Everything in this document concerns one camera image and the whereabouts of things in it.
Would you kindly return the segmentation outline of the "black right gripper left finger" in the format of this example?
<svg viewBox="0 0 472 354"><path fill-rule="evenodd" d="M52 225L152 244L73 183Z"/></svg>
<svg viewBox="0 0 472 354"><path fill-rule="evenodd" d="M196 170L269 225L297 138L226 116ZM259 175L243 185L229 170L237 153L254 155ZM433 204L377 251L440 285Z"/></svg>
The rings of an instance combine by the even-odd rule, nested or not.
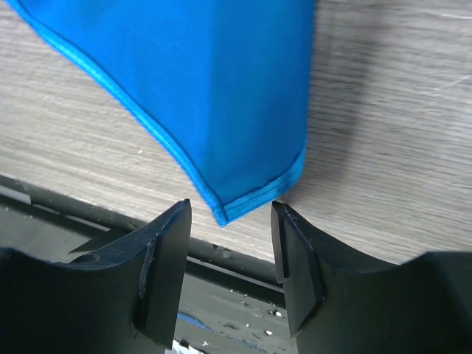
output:
<svg viewBox="0 0 472 354"><path fill-rule="evenodd" d="M1 250L3 353L164 353L173 345L189 200L70 263Z"/></svg>

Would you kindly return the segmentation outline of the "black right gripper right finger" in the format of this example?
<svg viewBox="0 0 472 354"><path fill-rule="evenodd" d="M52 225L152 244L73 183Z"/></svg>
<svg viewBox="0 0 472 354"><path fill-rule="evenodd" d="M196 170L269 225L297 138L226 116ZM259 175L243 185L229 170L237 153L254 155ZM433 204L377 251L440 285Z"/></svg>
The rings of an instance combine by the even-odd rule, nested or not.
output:
<svg viewBox="0 0 472 354"><path fill-rule="evenodd" d="M433 251L396 265L271 207L277 280L299 353L469 353L471 254Z"/></svg>

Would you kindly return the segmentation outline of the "blue satin napkin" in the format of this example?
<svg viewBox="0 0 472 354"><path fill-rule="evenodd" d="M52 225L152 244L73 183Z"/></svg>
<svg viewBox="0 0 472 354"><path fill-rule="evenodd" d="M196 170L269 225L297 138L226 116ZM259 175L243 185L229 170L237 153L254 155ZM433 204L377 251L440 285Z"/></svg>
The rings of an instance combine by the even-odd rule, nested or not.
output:
<svg viewBox="0 0 472 354"><path fill-rule="evenodd" d="M314 1L12 1L122 103L225 226L302 175Z"/></svg>

